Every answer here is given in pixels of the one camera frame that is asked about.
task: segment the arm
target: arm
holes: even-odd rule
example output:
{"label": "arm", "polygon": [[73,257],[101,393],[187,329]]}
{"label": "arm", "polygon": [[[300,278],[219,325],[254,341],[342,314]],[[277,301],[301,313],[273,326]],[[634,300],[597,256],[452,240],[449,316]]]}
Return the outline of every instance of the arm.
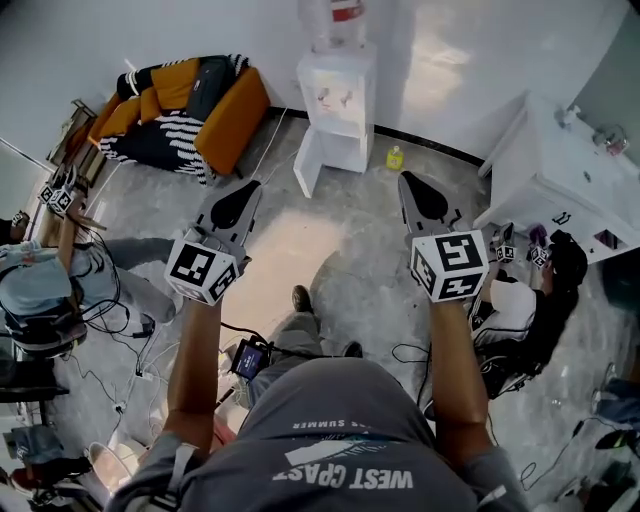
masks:
{"label": "arm", "polygon": [[499,271],[500,264],[495,261],[491,263],[491,266],[489,267],[489,274],[484,280],[482,289],[480,290],[480,300],[482,302],[491,303],[491,284],[493,283],[493,280],[498,276]]}
{"label": "arm", "polygon": [[190,301],[180,348],[169,379],[169,416],[164,426],[206,456],[213,439],[218,398],[218,346],[222,302],[214,307]]}
{"label": "arm", "polygon": [[60,241],[58,245],[58,259],[67,271],[71,270],[71,258],[73,257],[73,242],[76,240],[76,224],[69,217],[62,221],[60,230]]}
{"label": "arm", "polygon": [[71,259],[73,258],[73,243],[76,241],[76,229],[78,227],[79,212],[85,199],[84,194],[77,192],[76,198],[73,200],[67,211],[67,215],[62,221],[62,229],[60,230],[60,240],[58,241],[58,259],[62,262],[62,266],[67,271],[71,270]]}
{"label": "arm", "polygon": [[487,452],[489,399],[462,304],[431,304],[433,402],[438,451],[454,468]]}

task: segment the table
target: table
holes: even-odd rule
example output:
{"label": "table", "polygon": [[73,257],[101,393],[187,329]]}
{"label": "table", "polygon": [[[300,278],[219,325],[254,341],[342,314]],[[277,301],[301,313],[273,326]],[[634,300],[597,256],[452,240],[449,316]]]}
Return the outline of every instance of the table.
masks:
{"label": "table", "polygon": [[577,119],[563,129],[558,106],[529,93],[524,106],[479,169],[492,172],[491,205],[474,228],[513,222],[528,234],[571,233],[589,263],[640,247],[640,170],[624,155],[596,147],[593,128]]}

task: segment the white shirt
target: white shirt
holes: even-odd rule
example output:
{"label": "white shirt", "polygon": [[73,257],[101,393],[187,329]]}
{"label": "white shirt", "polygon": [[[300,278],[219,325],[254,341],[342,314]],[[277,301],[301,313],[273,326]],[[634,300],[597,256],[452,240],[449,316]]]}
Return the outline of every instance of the white shirt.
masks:
{"label": "white shirt", "polygon": [[490,295],[493,312],[488,316],[478,315],[481,303],[478,296],[469,315],[474,344],[483,345],[504,339],[525,339],[536,312],[535,292],[519,281],[507,283],[494,279]]}

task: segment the gray t-shirt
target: gray t-shirt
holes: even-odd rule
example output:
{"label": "gray t-shirt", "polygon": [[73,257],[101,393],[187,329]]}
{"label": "gray t-shirt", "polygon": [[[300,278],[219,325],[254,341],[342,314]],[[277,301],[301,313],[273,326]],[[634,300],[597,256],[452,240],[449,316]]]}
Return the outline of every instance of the gray t-shirt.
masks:
{"label": "gray t-shirt", "polygon": [[113,265],[95,245],[78,245],[74,249],[68,274],[57,249],[43,249],[35,242],[1,247],[0,270],[15,265],[20,268],[0,281],[0,301],[15,315],[36,315],[59,306],[71,295],[69,277],[81,288],[84,307],[113,299],[116,293]]}
{"label": "gray t-shirt", "polygon": [[[180,446],[163,434],[107,506],[166,490]],[[433,449],[416,405],[393,377],[360,359],[318,359],[279,378],[238,437],[180,484],[185,511],[528,510],[505,453],[492,448],[456,474]]]}

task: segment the yellow bottle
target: yellow bottle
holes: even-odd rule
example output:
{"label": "yellow bottle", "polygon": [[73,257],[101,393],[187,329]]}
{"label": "yellow bottle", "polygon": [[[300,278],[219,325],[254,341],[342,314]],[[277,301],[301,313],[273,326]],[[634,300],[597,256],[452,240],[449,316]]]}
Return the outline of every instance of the yellow bottle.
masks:
{"label": "yellow bottle", "polygon": [[394,146],[387,153],[387,167],[392,171],[399,171],[402,169],[402,163],[404,162],[404,153],[400,151],[400,146]]}

